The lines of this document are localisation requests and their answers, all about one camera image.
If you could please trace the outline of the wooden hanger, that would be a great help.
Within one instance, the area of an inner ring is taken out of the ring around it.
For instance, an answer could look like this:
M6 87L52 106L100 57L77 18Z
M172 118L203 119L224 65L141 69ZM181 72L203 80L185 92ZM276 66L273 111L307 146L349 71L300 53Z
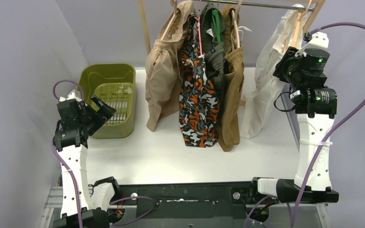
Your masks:
M283 40L283 47L281 53L284 54L288 47L299 46L298 39L301 37L303 27L308 19L308 10L310 9L312 0L309 0L304 10L289 10L285 15L286 25L288 28L284 29L285 39Z

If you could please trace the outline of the white shorts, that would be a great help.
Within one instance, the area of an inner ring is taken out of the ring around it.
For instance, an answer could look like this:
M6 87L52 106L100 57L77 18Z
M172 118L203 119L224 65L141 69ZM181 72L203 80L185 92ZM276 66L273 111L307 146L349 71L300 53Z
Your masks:
M240 124L241 138L253 138L261 131L270 117L273 102L285 86L285 83L272 74L276 64L284 56L281 50L285 39L284 29L288 28L288 25L285 26L287 12L281 17L280 22L257 59L254 74L256 88L253 92L244 95L246 103ZM299 46L297 49L301 48L302 37L303 32L298 39Z

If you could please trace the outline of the olive green plastic basket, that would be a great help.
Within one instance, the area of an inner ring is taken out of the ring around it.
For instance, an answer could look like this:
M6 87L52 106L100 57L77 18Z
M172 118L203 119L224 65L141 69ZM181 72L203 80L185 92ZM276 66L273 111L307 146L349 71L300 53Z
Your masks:
M86 67L79 80L85 101L98 110L90 97L96 95L116 113L98 131L94 139L117 139L128 137L134 130L137 91L135 68L128 63L102 63Z

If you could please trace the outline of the camouflage patterned shorts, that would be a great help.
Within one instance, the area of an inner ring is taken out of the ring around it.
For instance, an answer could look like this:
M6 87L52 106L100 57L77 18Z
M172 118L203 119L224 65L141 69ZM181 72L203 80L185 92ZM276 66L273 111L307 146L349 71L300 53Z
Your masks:
M218 141L216 122L220 102L206 76L200 55L197 15L188 16L188 33L181 49L182 87L179 95L179 127L188 147L212 147Z

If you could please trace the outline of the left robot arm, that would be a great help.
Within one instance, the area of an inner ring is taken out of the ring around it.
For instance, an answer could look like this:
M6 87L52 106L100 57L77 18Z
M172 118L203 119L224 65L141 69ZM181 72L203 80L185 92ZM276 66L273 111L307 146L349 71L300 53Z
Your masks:
M60 97L57 123L51 149L61 164L62 208L55 228L108 228L109 203L121 198L121 189L114 177L95 182L90 194L87 180L87 140L99 130L116 110L97 96L91 100L98 106L93 109L75 92Z

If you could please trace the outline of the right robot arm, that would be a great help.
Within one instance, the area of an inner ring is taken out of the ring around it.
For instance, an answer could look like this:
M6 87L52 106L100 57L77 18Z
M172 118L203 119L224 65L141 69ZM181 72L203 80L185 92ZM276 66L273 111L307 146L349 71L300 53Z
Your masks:
M262 202L267 195L282 203L297 200L302 183L306 186L300 203L336 203L339 194L332 189L329 177L329 147L324 136L333 127L337 109L337 94L325 86L323 73L330 54L318 48L289 47L277 63L274 77L290 85L289 98L294 103L299 124L299 163L294 179L253 178L249 188L251 201Z

